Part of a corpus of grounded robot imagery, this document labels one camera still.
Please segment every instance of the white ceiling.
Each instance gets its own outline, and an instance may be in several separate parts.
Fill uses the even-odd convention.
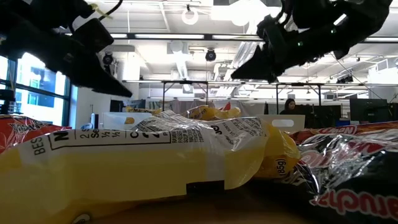
[[[111,9],[117,1],[113,3],[103,3],[96,1],[102,11]],[[137,1],[140,3],[122,4],[122,6],[111,16],[113,19],[104,19],[103,24],[109,32],[171,32],[171,33],[214,33],[214,34],[243,34],[248,25],[236,26],[231,21],[215,21],[211,19],[212,0],[197,2],[191,1],[191,8],[198,9],[199,20],[194,25],[187,25],[182,21],[182,12],[185,9],[183,4],[170,5],[171,1]],[[392,10],[383,28],[375,34],[376,36],[398,36],[398,11]],[[82,24],[82,20],[76,20],[75,26]],[[167,41],[148,41],[148,40],[117,40],[114,44],[134,45],[142,58],[147,62],[148,69],[142,69],[143,74],[165,74],[170,73],[175,68],[174,58],[167,55]],[[232,60],[238,51],[240,42],[199,42],[189,41],[189,46],[214,48],[217,53],[217,61],[209,63],[205,60],[205,52],[195,51],[190,60],[187,61],[189,70],[209,70],[213,71],[216,62]],[[354,46],[349,55],[351,56],[341,61],[341,65],[333,57],[328,57],[316,65],[305,67],[295,67],[286,71],[285,77],[290,77],[290,82],[294,80],[306,80],[307,76],[317,81],[327,80],[329,76],[337,74],[345,68],[361,65],[361,69],[355,71],[358,77],[367,75],[366,67],[374,65],[364,62],[377,55],[398,55],[398,44],[359,44]],[[356,55],[366,55],[357,62]]]

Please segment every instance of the cable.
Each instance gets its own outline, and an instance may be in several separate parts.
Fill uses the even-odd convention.
[[[391,103],[395,98],[397,98],[397,96],[398,96],[398,93],[394,94],[394,96],[392,97],[392,99],[388,103]]]
[[[279,19],[284,15],[284,12],[285,12],[285,1],[281,0],[280,3],[282,4],[282,9],[278,13],[278,15],[275,17],[275,21],[279,21]]]
[[[154,8],[154,7],[141,6],[141,5],[135,6],[135,9],[142,9],[142,10],[148,10],[148,11],[159,11],[159,12],[160,11],[165,11],[165,12],[183,12],[184,10],[186,10],[186,8],[187,8],[186,6],[181,6],[180,9],[157,9],[157,8]],[[191,10],[194,9],[197,12],[202,13],[202,14],[207,15],[207,16],[211,15],[211,13],[202,11],[202,10],[198,9],[197,7],[190,6],[190,9]]]
[[[69,23],[68,27],[69,27],[70,32],[71,32],[72,34],[74,34],[74,33],[75,33],[75,29],[73,28],[72,23]]]
[[[347,69],[341,62],[339,62],[339,60],[337,60],[337,58],[335,57],[334,54],[330,54],[330,55],[337,61],[337,63],[339,63],[339,64],[343,67],[344,70],[348,71],[348,69]],[[378,98],[380,98],[381,100],[383,100],[379,95],[377,95],[375,92],[373,92],[373,90],[371,90],[369,87],[367,87],[366,85],[364,85],[363,82],[361,82],[359,79],[357,79],[353,73],[350,72],[350,74],[351,74],[351,76],[354,77],[360,84],[362,84],[363,86],[365,86],[365,88],[367,88],[371,93],[373,93],[375,96],[377,96]]]
[[[111,10],[109,10],[105,15],[100,16],[98,19],[100,21],[105,19],[106,16],[108,16],[108,15],[112,14],[114,11],[116,11],[121,6],[122,3],[123,3],[123,0],[119,0],[119,2]]]

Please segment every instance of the window frame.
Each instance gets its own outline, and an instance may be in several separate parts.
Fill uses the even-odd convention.
[[[52,93],[47,90],[41,90],[39,88],[34,88],[31,86],[26,86],[23,84],[17,83],[17,71],[18,71],[18,59],[17,58],[8,58],[8,68],[7,68],[7,80],[0,79],[0,84],[6,86],[6,89],[11,89],[13,86],[14,89],[27,90],[32,93],[39,93],[46,96],[52,96],[54,98],[63,99],[63,111],[62,111],[62,126],[69,126],[69,110],[70,110],[70,101],[71,96],[70,92],[72,90],[72,85],[68,77],[65,79],[65,92],[64,95],[59,95],[56,93]]]

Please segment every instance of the ceiling duct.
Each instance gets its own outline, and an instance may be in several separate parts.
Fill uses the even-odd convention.
[[[397,61],[398,57],[391,57],[391,58],[386,58],[384,60],[381,60],[376,64],[376,68],[378,71],[387,69],[387,68],[396,68],[397,67]]]
[[[111,73],[113,73],[119,81],[138,80],[142,71],[150,71],[148,64],[142,63],[144,60],[133,45],[114,44],[105,47],[105,49],[98,54],[102,66],[105,52],[112,52],[112,57],[118,62],[117,71],[115,63],[112,63],[109,68]]]
[[[251,12],[259,12],[259,14],[256,14],[255,16],[253,16],[253,18],[249,21],[249,27],[246,31],[246,34],[256,34],[257,32],[257,24],[259,22],[261,22],[263,20],[263,18],[268,15],[268,14],[275,14],[278,13],[281,9],[280,6],[280,1],[276,0],[276,1],[267,1],[267,0],[246,0],[246,4],[248,5],[248,10]],[[238,68],[240,67],[244,62],[248,61],[257,45],[259,43],[258,42],[241,42],[238,52],[236,53],[231,65],[233,68]],[[225,77],[224,77],[224,81],[228,81],[230,80],[231,77],[231,73],[233,72],[233,70],[231,70],[231,72],[227,72]],[[228,92],[232,93],[233,89],[231,90],[232,87],[220,87],[219,92],[217,93],[217,95],[226,95],[228,94]]]
[[[227,63],[216,63],[214,66],[214,77],[212,79],[214,81],[223,81],[228,69],[229,65]]]
[[[172,52],[175,56],[175,65],[180,74],[180,79],[188,80],[188,69],[185,63],[188,55],[188,44],[181,40],[173,40],[167,43],[167,53],[169,54],[169,52]],[[193,87],[191,85],[183,85],[182,90],[183,93],[193,93]]]

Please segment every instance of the crinkled plastic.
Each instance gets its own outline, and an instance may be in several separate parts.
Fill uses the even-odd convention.
[[[285,158],[289,153],[281,146],[291,144],[259,118],[207,123],[166,111],[137,129],[59,131],[8,150],[0,156],[0,223],[96,219],[136,201],[186,195],[202,184],[233,189],[263,166],[285,173],[292,166],[264,163],[267,156]]]
[[[132,108],[131,106],[127,106],[126,112],[151,113],[152,115],[156,115],[162,112],[162,109],[150,110],[150,109]]]
[[[332,223],[398,222],[398,129],[387,128],[396,124],[360,125],[350,134],[307,138],[298,147],[302,160],[276,182],[295,189],[285,192],[306,194],[311,213]]]
[[[102,113],[103,129],[131,130],[141,121],[152,116],[150,113],[140,112],[106,112]]]
[[[210,108],[207,105],[197,106],[189,109],[182,116],[190,119],[199,119],[203,121],[214,121],[228,118],[238,118],[241,116],[239,108],[232,108],[230,110],[219,110],[217,108]]]
[[[322,129],[306,129],[290,135],[290,137],[297,143],[300,144],[309,137],[316,134],[354,134],[359,135],[364,132],[385,130],[391,128],[398,128],[398,121],[376,123],[376,124],[360,124],[360,125],[349,125],[332,128]]]
[[[70,128],[48,124],[25,116],[0,115],[0,154],[16,144],[29,141],[37,136],[66,129]]]
[[[230,109],[231,109],[231,102],[228,102],[227,104],[225,104],[224,107],[218,108],[218,109],[221,110],[221,111],[228,111],[228,110],[230,110]]]

